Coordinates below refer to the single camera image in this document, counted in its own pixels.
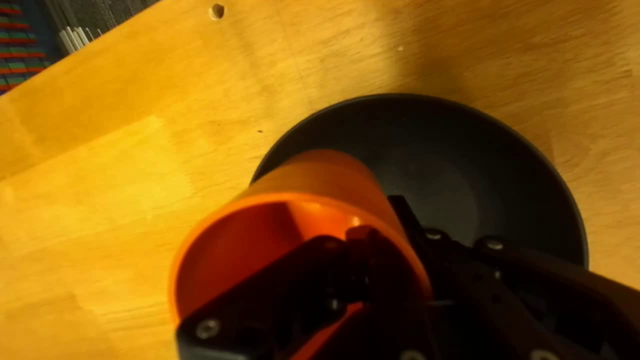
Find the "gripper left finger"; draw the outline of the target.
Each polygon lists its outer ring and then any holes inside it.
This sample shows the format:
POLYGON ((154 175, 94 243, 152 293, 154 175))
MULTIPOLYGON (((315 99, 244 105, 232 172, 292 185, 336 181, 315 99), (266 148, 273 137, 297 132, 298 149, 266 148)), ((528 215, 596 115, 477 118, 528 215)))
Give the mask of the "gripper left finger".
POLYGON ((423 360, 425 297, 370 227, 320 235, 180 322, 179 360, 423 360))

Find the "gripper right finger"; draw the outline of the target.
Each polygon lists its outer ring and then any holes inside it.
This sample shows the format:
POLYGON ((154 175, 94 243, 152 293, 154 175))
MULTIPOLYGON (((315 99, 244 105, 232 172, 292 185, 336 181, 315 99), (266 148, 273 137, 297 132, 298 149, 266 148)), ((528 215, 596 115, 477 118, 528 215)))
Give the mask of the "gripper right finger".
POLYGON ((388 201, 435 296, 486 331, 500 360, 640 360, 640 291, 495 236, 464 246, 424 228, 407 200, 388 201))

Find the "black bowl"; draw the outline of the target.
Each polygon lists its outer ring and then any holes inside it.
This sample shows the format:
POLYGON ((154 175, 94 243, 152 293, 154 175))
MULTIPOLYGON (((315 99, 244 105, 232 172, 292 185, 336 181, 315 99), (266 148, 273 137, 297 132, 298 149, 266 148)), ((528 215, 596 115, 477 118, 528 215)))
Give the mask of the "black bowl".
POLYGON ((436 96, 382 93, 329 105, 288 130, 256 182, 295 155, 335 150, 401 195, 426 228, 470 246, 497 236, 588 269, 585 223, 541 150, 502 121, 436 96))

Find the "striped multicolour rug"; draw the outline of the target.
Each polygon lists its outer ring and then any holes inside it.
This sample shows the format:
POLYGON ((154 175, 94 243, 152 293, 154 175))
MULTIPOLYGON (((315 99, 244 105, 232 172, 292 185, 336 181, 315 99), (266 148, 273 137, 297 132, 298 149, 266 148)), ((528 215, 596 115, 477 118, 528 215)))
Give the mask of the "striped multicolour rug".
POLYGON ((19 0, 0 0, 0 96, 51 66, 19 0))

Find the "orange plastic cup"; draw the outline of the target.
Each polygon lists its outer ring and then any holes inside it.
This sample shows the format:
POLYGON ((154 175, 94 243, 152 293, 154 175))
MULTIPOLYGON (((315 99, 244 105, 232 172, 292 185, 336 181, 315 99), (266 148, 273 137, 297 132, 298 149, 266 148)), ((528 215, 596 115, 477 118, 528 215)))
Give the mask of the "orange plastic cup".
POLYGON ((192 312, 319 236, 347 239, 358 227, 391 240, 425 302, 434 296, 423 263, 373 173, 343 152, 303 152, 206 216, 179 247, 171 270, 174 341, 192 312))

